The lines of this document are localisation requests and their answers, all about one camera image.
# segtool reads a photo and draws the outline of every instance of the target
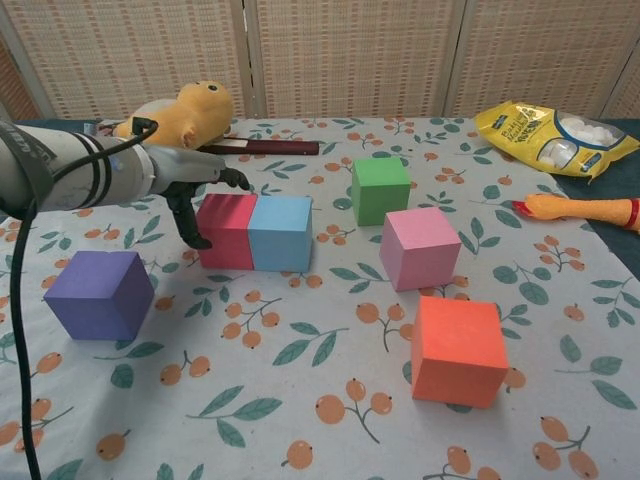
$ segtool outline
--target bag of marshmallows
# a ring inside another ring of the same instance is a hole
[[[611,162],[640,148],[611,125],[511,101],[478,114],[478,132],[495,147],[548,173],[597,177]]]

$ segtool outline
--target green cube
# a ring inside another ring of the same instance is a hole
[[[385,214],[406,210],[411,181],[398,157],[356,160],[351,201],[360,226],[383,225]]]

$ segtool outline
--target black cable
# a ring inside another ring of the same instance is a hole
[[[82,157],[75,162],[66,165],[58,170],[54,175],[54,182],[59,182],[71,172],[82,168],[85,165],[96,162],[109,155],[131,148],[134,145],[142,143],[149,138],[158,129],[158,123],[148,119],[137,122],[138,127],[148,127],[148,129],[134,138],[127,140],[119,145],[115,145],[106,150],[101,150],[91,155]],[[31,371],[29,367],[29,352],[27,350],[27,341],[24,335],[24,324],[22,321],[22,301],[20,285],[22,280],[22,265],[24,263],[24,254],[27,247],[27,240],[31,230],[31,224],[38,215],[38,207],[35,199],[31,200],[27,212],[20,225],[16,244],[13,248],[13,259],[11,261],[11,274],[9,276],[9,295],[11,302],[11,324],[13,327],[13,336],[16,345],[16,356],[18,357],[18,370],[20,372],[20,391],[22,396],[22,441],[24,451],[27,456],[27,464],[29,465],[29,473],[31,480],[42,480],[40,467],[38,466],[38,457],[36,455],[35,445],[33,444],[33,433],[31,431]]]
[[[29,230],[37,215],[35,200],[32,200],[27,209],[27,213],[20,225],[18,238],[13,249],[13,260],[11,261],[11,275],[9,280],[9,295],[11,297],[11,324],[13,326],[13,336],[16,342],[16,355],[18,357],[18,369],[20,371],[20,389],[22,392],[22,441],[24,451],[27,455],[29,472],[32,480],[40,480],[40,468],[36,457],[35,446],[33,445],[33,435],[31,434],[31,372],[29,370],[29,352],[27,351],[27,341],[24,337],[22,323],[22,306],[20,301],[20,279],[22,278],[22,264],[24,262],[24,252],[27,247]]]

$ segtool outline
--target woven screen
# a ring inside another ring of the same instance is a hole
[[[640,44],[636,47],[604,115],[607,118],[640,118]]]
[[[40,116],[22,83],[20,72],[16,69],[2,41],[0,41],[0,79],[0,102],[12,120],[31,120]]]
[[[234,0],[4,0],[56,114],[122,118],[219,80],[244,115]]]
[[[266,114],[439,115],[461,6],[257,0]]]
[[[474,115],[513,99],[600,115],[638,19],[638,0],[477,0],[445,114]]]

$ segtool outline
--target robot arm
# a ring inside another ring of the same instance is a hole
[[[74,210],[162,195],[184,242],[211,248],[198,232],[191,199],[205,183],[224,182],[249,190],[247,178],[212,154],[153,145],[134,145],[84,165],[56,181],[76,160],[123,143],[89,135],[0,121],[0,210],[21,219],[35,200],[43,211]]]

